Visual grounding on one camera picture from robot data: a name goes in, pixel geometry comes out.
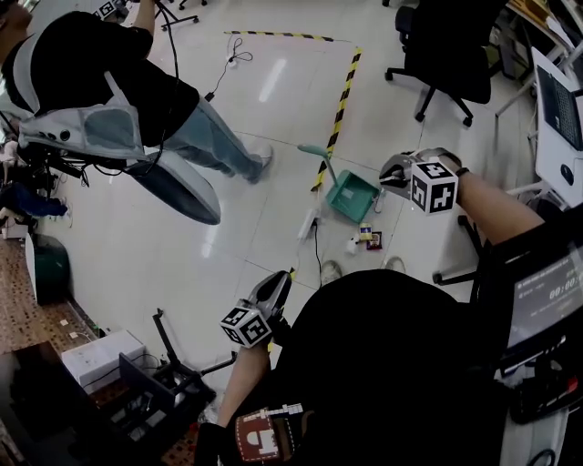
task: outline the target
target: hazard tape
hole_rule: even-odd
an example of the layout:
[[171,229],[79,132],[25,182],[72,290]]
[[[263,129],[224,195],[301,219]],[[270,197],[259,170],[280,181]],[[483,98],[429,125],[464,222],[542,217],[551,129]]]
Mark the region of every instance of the hazard tape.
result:
[[298,34],[298,33],[267,33],[265,31],[225,31],[225,34],[248,34],[248,35],[276,35],[279,37],[302,37],[304,39],[323,40],[324,42],[334,42],[331,37],[314,34]]
[[[356,52],[354,53],[353,62],[350,65],[350,70],[348,76],[346,77],[346,84],[344,85],[343,94],[340,97],[340,102],[338,103],[338,110],[336,111],[336,118],[334,119],[334,130],[328,141],[328,158],[331,158],[334,153],[334,147],[336,146],[336,141],[340,135],[340,129],[342,128],[344,109],[346,108],[346,100],[350,95],[350,88],[353,85],[354,75],[356,74],[356,69],[358,68],[358,62],[361,59],[363,50],[360,47],[356,47]],[[318,176],[312,187],[312,192],[317,191],[324,181],[324,174],[326,172],[326,162],[320,164],[320,169],[318,170]]]

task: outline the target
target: computer mouse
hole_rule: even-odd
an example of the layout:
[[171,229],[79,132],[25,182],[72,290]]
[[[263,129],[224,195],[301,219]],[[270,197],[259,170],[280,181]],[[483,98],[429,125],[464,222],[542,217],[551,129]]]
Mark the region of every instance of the computer mouse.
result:
[[570,186],[573,186],[573,183],[575,182],[573,172],[565,164],[561,165],[561,175],[569,183]]

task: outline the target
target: computer screen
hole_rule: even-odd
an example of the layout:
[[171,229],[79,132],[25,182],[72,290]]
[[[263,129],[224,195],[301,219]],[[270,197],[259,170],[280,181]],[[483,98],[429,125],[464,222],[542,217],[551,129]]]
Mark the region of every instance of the computer screen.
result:
[[508,347],[534,337],[583,307],[583,248],[514,286]]

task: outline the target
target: dustpan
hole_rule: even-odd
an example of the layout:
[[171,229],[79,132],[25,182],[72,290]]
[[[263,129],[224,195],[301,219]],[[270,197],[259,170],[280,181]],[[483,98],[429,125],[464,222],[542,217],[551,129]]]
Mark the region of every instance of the dustpan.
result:
[[334,181],[334,186],[326,195],[330,207],[343,213],[353,222],[361,223],[374,198],[379,195],[379,189],[349,170],[343,170],[340,176],[336,177],[328,153],[323,148],[305,144],[300,144],[298,148],[302,152],[324,159]]

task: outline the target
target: cube with fiducial markers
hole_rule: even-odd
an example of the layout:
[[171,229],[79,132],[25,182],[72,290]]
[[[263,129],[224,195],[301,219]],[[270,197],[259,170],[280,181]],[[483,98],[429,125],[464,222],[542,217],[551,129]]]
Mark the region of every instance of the cube with fiducial markers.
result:
[[220,326],[231,341],[245,348],[252,348],[271,335],[270,326],[261,311],[242,302],[237,303]]
[[413,164],[411,201],[429,215],[448,212],[457,199],[457,176],[438,161]]

